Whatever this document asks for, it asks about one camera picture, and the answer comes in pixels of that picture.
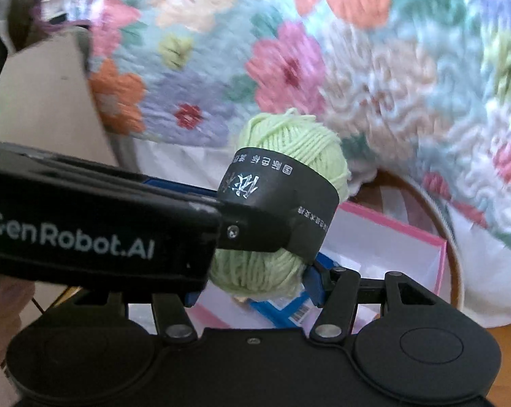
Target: silver bolt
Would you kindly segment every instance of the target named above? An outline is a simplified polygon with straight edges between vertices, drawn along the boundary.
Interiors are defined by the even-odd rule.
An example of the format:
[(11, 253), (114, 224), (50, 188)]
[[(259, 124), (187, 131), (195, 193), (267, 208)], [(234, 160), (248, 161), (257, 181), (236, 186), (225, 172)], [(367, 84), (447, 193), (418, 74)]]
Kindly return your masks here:
[(237, 225), (230, 225), (227, 227), (227, 236), (230, 239), (236, 239), (239, 235), (239, 227)]
[(336, 325), (319, 325), (316, 328), (316, 335), (321, 338), (336, 338), (342, 333), (342, 329)]
[(187, 338), (193, 333), (193, 329), (186, 325), (172, 325), (165, 329), (167, 336), (175, 339)]

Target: floral fabric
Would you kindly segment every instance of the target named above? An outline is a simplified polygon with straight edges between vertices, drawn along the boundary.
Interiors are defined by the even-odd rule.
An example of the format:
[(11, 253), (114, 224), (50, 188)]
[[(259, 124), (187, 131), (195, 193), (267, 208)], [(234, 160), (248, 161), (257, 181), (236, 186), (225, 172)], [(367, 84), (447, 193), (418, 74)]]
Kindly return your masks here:
[(105, 126), (225, 148), (295, 107), (511, 247), (511, 0), (99, 0)]

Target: black paper label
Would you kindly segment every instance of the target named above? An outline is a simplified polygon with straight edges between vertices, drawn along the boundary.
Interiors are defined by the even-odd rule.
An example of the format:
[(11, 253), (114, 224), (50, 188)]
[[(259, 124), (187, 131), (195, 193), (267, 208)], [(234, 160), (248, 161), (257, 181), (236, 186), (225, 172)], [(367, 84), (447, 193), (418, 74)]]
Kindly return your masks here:
[(221, 181), (218, 199), (286, 220), (291, 237), (284, 248), (308, 264), (316, 258), (339, 205), (335, 187), (316, 171), (260, 148), (237, 151)]

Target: yarn skein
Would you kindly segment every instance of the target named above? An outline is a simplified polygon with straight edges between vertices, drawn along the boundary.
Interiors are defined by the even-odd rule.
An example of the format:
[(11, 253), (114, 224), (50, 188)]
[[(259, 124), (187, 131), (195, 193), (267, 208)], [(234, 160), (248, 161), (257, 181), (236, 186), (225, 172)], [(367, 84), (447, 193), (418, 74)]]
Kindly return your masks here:
[[(349, 194), (350, 172), (339, 137), (316, 122), (316, 116), (260, 113), (240, 134), (238, 148), (273, 150), (302, 162), (325, 177), (339, 193)], [(216, 250), (210, 267), (211, 281), (236, 296), (263, 300), (293, 297), (299, 291), (305, 263), (285, 249), (277, 252)]]

